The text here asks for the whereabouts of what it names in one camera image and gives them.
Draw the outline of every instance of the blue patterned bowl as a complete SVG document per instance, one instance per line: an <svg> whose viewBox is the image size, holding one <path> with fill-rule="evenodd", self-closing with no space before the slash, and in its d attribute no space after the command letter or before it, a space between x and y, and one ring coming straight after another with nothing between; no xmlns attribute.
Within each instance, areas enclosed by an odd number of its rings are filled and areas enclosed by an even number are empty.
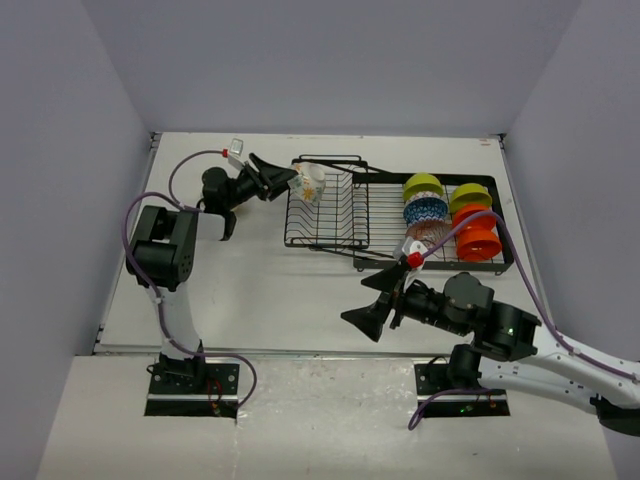
<svg viewBox="0 0 640 480"><path fill-rule="evenodd" d="M404 221L410 227L425 220L444 220L449 213L447 202L437 197L418 198L404 207Z"/></svg>

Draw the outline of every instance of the white mug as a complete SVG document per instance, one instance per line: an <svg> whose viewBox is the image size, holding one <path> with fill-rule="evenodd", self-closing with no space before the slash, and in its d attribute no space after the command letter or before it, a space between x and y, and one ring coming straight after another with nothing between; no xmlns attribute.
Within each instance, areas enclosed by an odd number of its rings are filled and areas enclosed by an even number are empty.
<svg viewBox="0 0 640 480"><path fill-rule="evenodd" d="M289 189L300 200L318 205L327 185L327 176L316 163L301 162L291 165L298 176L289 180Z"/></svg>

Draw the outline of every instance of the black wire rack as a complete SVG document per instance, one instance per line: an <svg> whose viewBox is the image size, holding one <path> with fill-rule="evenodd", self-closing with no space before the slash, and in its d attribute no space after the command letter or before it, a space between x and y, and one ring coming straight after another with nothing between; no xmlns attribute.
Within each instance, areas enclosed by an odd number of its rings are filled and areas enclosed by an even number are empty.
<svg viewBox="0 0 640 480"><path fill-rule="evenodd" d="M394 249L404 241L402 186L413 173L392 173L371 167L360 156L301 155L292 163L312 162L325 170L327 186L319 205L289 193L284 243L353 259L358 270L383 269L395 263ZM502 216L495 179L485 175L435 174L449 203L453 191L464 183L483 185L493 198L492 209ZM448 215L446 222L451 225ZM425 269L503 273L513 255L501 228L503 250L485 262L464 262L456 255L456 238L425 261Z"/></svg>

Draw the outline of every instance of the dish rack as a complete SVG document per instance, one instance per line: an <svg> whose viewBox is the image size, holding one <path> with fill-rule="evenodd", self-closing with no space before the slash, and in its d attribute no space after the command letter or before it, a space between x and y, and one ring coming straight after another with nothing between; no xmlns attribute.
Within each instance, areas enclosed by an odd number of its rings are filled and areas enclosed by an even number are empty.
<svg viewBox="0 0 640 480"><path fill-rule="evenodd" d="M293 248L351 257L358 270L384 269L395 264L393 251L404 241L407 226L402 212L402 186L413 173L393 173L370 166L359 155L301 155L292 161L316 163L325 171L326 188L319 205L303 202L289 192L284 244ZM459 185L478 183L493 198L492 209L502 216L493 177L434 174L450 196ZM451 225L451 215L446 222ZM429 257L424 269L484 271L501 274L513 263L513 254L500 227L494 232L503 250L484 262L465 262L456 255L453 238Z"/></svg>

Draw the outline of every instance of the wire basket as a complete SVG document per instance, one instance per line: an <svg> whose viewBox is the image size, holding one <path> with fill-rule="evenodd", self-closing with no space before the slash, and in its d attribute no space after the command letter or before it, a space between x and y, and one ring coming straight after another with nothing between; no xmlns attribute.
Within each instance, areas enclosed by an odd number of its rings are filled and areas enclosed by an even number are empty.
<svg viewBox="0 0 640 480"><path fill-rule="evenodd" d="M402 187L412 173L392 173L371 167L360 156L302 155L292 163L312 162L325 170L327 186L319 205L303 202L289 192L284 243L353 258L358 270L382 269L395 263L394 249L407 230L402 212ZM449 203L464 183L483 185L493 198L492 209L502 216L493 177L436 174ZM447 215L446 223L452 223ZM513 263L513 255L500 228L494 229L503 250L484 262L464 262L456 254L453 238L429 257L425 269L490 271L500 274Z"/></svg>

